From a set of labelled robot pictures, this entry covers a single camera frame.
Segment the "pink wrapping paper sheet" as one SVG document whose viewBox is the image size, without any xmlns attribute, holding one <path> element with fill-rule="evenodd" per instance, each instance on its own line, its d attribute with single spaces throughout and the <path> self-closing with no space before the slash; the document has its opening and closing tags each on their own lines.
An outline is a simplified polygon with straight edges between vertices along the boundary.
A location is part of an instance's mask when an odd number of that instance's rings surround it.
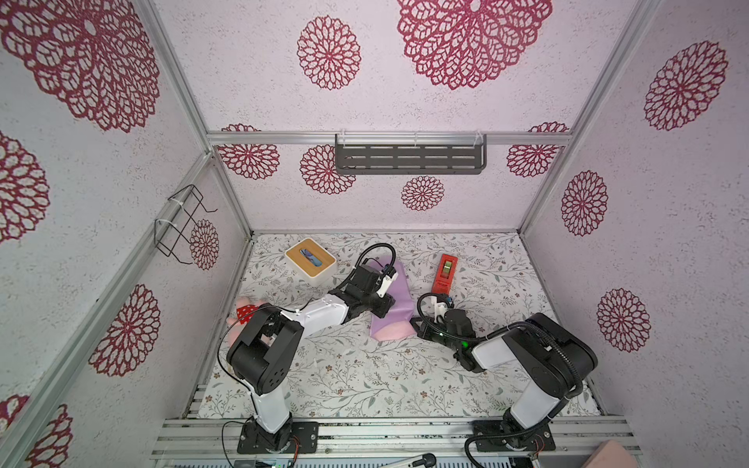
<svg viewBox="0 0 749 468">
<path fill-rule="evenodd" d="M 412 298 L 401 261 L 396 261 L 395 269 L 398 277 L 388 289 L 388 294 L 395 302 L 384 318 L 372 317 L 370 337 L 378 342 L 408 339 L 417 334 L 411 324 L 415 313 L 415 300 Z"/>
</svg>

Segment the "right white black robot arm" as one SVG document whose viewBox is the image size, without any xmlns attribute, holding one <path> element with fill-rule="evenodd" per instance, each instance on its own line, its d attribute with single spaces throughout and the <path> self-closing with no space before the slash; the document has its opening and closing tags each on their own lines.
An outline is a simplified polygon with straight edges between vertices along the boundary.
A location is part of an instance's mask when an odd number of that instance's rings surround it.
<svg viewBox="0 0 749 468">
<path fill-rule="evenodd" d="M 420 311 L 411 325 L 421 339 L 451 349 L 468 372 L 480 374 L 512 362 L 521 366 L 530 382 L 503 417 L 507 434 L 529 433 L 559 415 L 598 366 L 592 348 L 542 313 L 485 337 L 476 335 L 466 312 L 458 308 L 436 317 Z"/>
</svg>

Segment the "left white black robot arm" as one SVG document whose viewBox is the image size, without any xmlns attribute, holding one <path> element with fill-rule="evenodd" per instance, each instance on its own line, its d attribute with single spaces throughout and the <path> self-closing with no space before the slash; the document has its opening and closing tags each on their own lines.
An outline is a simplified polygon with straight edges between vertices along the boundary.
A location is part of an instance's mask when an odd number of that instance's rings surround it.
<svg viewBox="0 0 749 468">
<path fill-rule="evenodd" d="M 389 289 L 398 278 L 395 264 L 356 266 L 337 288 L 298 311 L 263 304 L 226 353 L 236 378 L 249 387 L 257 427 L 275 436 L 291 420 L 281 386 L 300 343 L 319 331 L 344 325 L 364 312 L 382 318 L 395 300 Z"/>
</svg>

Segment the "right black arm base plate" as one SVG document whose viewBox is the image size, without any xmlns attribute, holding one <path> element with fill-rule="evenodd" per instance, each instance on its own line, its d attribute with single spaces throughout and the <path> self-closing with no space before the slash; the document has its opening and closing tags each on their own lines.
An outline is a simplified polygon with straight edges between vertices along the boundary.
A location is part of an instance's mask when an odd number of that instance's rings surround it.
<svg viewBox="0 0 749 468">
<path fill-rule="evenodd" d="M 505 420 L 480 420 L 472 423 L 471 437 L 479 452 L 552 452 L 556 443 L 547 421 L 522 428 Z"/>
</svg>

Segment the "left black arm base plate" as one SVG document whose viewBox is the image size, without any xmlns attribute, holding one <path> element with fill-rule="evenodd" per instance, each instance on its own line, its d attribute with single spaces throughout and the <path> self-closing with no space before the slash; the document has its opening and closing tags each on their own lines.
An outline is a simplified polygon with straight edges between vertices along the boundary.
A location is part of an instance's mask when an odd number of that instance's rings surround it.
<svg viewBox="0 0 749 468">
<path fill-rule="evenodd" d="M 290 419 L 277 432 L 270 433 L 257 421 L 243 425 L 238 454 L 314 454 L 320 424 Z"/>
</svg>

